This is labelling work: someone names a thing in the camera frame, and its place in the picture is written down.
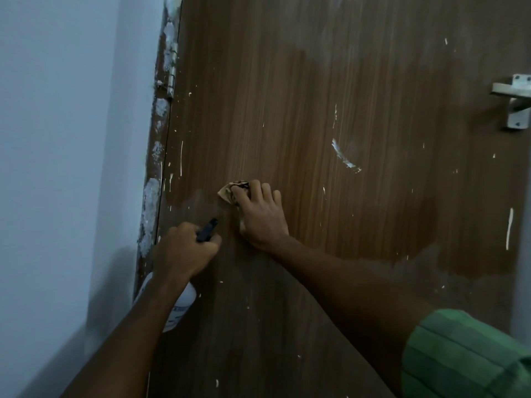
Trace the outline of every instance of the hand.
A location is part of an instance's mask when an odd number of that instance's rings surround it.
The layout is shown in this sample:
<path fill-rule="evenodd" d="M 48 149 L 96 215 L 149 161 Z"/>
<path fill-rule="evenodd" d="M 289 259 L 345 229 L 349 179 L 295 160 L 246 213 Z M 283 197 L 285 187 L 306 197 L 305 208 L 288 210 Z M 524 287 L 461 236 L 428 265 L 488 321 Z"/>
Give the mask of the hand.
<path fill-rule="evenodd" d="M 198 243 L 198 230 L 199 226 L 188 222 L 168 230 L 152 251 L 154 280 L 187 283 L 218 254 L 221 236 L 215 234 L 210 241 Z"/>
<path fill-rule="evenodd" d="M 249 183 L 251 199 L 238 186 L 233 192 L 240 206 L 240 232 L 254 247 L 271 252 L 283 237 L 289 236 L 288 224 L 282 210 L 282 195 L 259 180 Z"/>

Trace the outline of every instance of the wood grain pattern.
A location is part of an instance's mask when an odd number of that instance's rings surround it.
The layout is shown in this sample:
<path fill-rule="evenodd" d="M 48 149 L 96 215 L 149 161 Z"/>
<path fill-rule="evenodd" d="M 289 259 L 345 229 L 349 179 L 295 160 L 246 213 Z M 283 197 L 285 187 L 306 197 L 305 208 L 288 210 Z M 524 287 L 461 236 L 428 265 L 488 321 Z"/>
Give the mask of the wood grain pattern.
<path fill-rule="evenodd" d="M 237 235 L 216 195 L 234 180 L 280 189 L 307 245 L 508 328 L 529 132 L 500 131 L 506 101 L 488 90 L 528 71 L 529 7 L 183 1 L 159 234 L 216 216 L 224 245 L 163 336 L 151 396 L 390 396 L 305 289 Z"/>

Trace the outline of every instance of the brown laminate surface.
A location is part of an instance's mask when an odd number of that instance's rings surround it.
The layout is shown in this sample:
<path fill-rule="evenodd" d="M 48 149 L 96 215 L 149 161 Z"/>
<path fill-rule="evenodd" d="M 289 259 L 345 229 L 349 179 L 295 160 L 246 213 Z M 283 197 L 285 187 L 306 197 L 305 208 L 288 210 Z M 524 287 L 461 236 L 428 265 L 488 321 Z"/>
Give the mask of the brown laminate surface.
<path fill-rule="evenodd" d="M 529 70 L 530 8 L 183 0 L 158 234 L 216 216 L 223 247 L 162 337 L 150 396 L 390 396 L 308 292 L 239 237 L 216 194 L 229 181 L 280 189 L 307 245 L 507 330 L 529 131 L 500 131 L 507 100 L 489 89 Z"/>

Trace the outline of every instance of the person's right hand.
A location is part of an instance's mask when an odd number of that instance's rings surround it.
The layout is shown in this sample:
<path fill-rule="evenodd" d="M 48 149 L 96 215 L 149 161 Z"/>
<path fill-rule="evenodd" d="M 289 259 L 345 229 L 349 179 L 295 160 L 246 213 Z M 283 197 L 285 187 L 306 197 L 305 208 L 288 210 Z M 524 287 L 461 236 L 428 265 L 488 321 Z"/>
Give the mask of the person's right hand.
<path fill-rule="evenodd" d="M 254 247 L 270 252 L 283 237 L 289 236 L 288 224 L 282 210 L 280 191 L 271 192 L 267 183 L 249 183 L 251 199 L 238 186 L 233 192 L 240 206 L 240 232 Z"/>

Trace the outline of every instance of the wooden door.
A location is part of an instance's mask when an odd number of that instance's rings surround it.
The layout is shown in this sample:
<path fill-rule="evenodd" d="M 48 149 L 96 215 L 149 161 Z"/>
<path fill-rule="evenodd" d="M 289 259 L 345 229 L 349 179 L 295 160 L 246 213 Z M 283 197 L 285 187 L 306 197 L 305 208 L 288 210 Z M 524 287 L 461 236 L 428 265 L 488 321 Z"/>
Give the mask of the wooden door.
<path fill-rule="evenodd" d="M 223 247 L 160 342 L 150 396 L 390 396 L 308 292 L 239 237 L 216 195 L 234 180 L 280 189 L 307 245 L 507 330 L 529 131 L 501 131 L 507 101 L 489 89 L 529 71 L 529 11 L 183 0 L 158 234 L 215 216 Z"/>

